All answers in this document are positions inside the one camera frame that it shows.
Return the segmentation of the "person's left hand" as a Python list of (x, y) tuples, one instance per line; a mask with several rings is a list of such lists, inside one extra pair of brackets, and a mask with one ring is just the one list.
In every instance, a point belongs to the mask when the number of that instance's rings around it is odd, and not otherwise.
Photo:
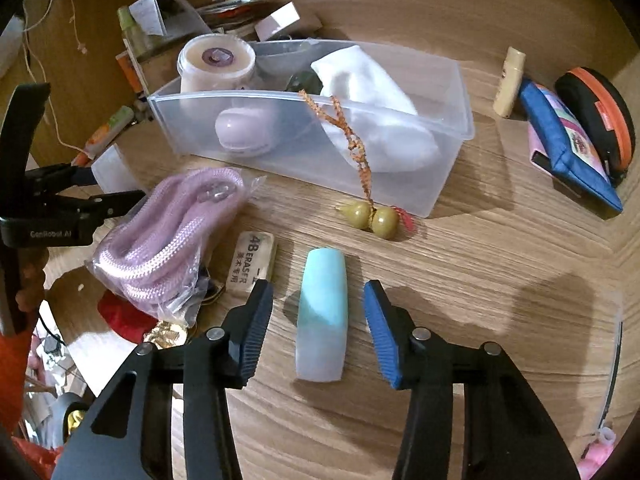
[(44, 268), (49, 260), (47, 248), (34, 247), (18, 252), (21, 272), (21, 288), (16, 294), (17, 307), (24, 313), (36, 312), (44, 300), (46, 290)]

